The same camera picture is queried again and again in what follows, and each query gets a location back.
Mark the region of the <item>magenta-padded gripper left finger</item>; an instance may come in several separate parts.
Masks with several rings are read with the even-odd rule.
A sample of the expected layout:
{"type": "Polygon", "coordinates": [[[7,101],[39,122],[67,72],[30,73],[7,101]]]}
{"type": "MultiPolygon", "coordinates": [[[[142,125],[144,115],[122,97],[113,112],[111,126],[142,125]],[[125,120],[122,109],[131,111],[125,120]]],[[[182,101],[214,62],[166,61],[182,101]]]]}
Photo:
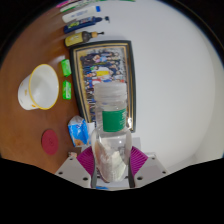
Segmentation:
{"type": "Polygon", "coordinates": [[[69,156],[56,175],[81,187],[95,188],[97,171],[92,148],[86,148],[77,157],[69,156]]]}

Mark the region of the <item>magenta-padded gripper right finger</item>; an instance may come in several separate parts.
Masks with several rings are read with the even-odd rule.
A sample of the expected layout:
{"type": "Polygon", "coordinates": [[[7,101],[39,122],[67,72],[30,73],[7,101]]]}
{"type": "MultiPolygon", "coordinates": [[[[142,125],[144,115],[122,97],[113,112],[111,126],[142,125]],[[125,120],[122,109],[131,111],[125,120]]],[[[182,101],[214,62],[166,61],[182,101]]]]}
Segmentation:
{"type": "Polygon", "coordinates": [[[136,147],[132,147],[129,165],[128,182],[130,188],[140,188],[157,181],[169,172],[158,160],[155,153],[146,155],[136,147]]]}

